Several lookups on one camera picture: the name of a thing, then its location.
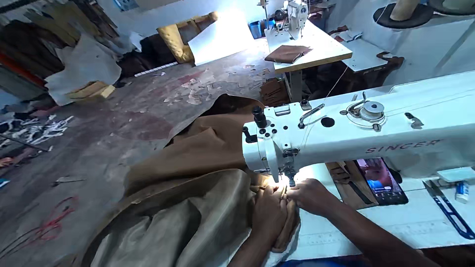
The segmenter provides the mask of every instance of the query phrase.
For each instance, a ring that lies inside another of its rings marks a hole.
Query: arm
[[[267,186],[257,194],[257,204],[252,216],[252,230],[234,255],[228,267],[259,267],[285,225],[287,199],[282,192]]]
[[[289,198],[297,202],[300,208],[327,218],[374,266],[438,266],[350,206],[339,201],[316,179],[303,181],[287,191],[287,194]]]

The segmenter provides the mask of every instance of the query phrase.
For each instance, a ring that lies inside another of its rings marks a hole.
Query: phone screen
[[[355,160],[380,205],[405,204],[408,199],[382,158]]]

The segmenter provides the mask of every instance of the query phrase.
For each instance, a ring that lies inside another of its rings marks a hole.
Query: concrete floor
[[[0,189],[0,250],[39,226],[61,200],[77,196],[78,206],[61,221],[61,231],[54,230],[55,239],[34,242],[0,265],[50,266],[82,249],[122,198],[129,167],[157,153],[173,127],[211,107],[221,93],[259,99],[259,86],[275,77],[267,54],[266,40],[258,39],[254,48],[199,67],[182,64],[165,69],[164,76],[130,78],[132,84],[106,101],[59,109],[57,119],[75,117],[63,136],[42,144],[53,151],[5,177],[11,182]],[[67,175],[87,180],[51,187]]]

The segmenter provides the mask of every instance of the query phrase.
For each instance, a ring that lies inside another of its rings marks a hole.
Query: white sewing machine
[[[275,31],[287,31],[289,35],[297,40],[302,36],[302,29],[308,18],[308,5],[304,0],[284,1],[284,9],[287,10],[287,17],[283,24],[276,25]]]
[[[475,165],[474,105],[472,71],[344,104],[319,99],[266,108],[265,120],[256,111],[258,123],[244,125],[243,154],[251,170],[276,182],[288,177],[291,186],[305,166],[376,157],[403,177],[429,177]]]

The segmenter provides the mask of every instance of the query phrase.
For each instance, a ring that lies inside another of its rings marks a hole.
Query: small bottle
[[[466,181],[457,183],[455,200],[464,204],[468,203],[468,183]]]

